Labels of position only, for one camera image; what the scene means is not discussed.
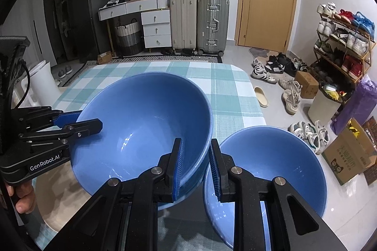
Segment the person's left hand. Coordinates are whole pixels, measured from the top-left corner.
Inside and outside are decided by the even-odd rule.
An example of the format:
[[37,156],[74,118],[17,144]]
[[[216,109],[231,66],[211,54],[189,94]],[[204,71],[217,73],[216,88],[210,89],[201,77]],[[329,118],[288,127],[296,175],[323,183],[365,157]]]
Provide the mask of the person's left hand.
[[6,184],[6,188],[9,196],[16,194],[17,197],[19,197],[19,200],[15,204],[15,208],[18,213],[30,214],[34,210],[37,200],[34,188],[32,186],[32,181],[25,182],[16,187]]

